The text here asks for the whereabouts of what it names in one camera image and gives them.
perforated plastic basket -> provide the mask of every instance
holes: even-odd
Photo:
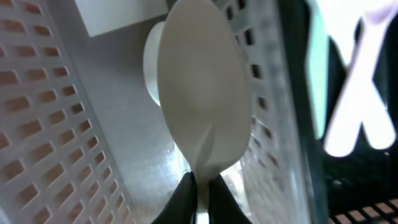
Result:
[[[297,2],[214,2],[252,74],[252,141],[241,160],[251,220],[323,223],[309,174],[318,163],[303,160],[313,141],[299,134],[290,87],[299,63],[285,55],[297,41],[304,51],[301,39],[283,38],[295,32],[284,15],[302,19]],[[0,23],[0,221],[141,223],[47,3],[0,0]]]

white plastic spoon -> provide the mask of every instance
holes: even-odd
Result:
[[[179,0],[164,25],[157,61],[167,127],[190,164],[198,208],[208,183],[235,164],[251,136],[248,75],[224,15],[210,0]]]
[[[329,38],[318,1],[307,0],[311,9],[306,74],[311,103],[312,123],[317,139],[322,138],[326,123],[326,94],[328,83]]]
[[[391,20],[395,17],[398,10],[397,1],[384,1],[385,5],[374,10],[366,11],[363,16],[364,28],[359,40],[359,46],[353,67],[349,73],[346,83],[343,86],[337,107],[330,121],[330,127],[325,136],[324,148],[327,153],[336,157],[343,157],[350,154],[355,146],[361,121],[366,118],[367,134],[377,134],[384,137],[385,145],[390,146],[396,138],[394,127],[388,124],[381,126],[378,122],[388,121],[379,119],[379,113],[387,113],[377,107],[370,108],[369,102],[364,96],[372,94],[371,89],[374,69],[384,40],[384,35]],[[370,110],[370,114],[365,115],[363,111]]]

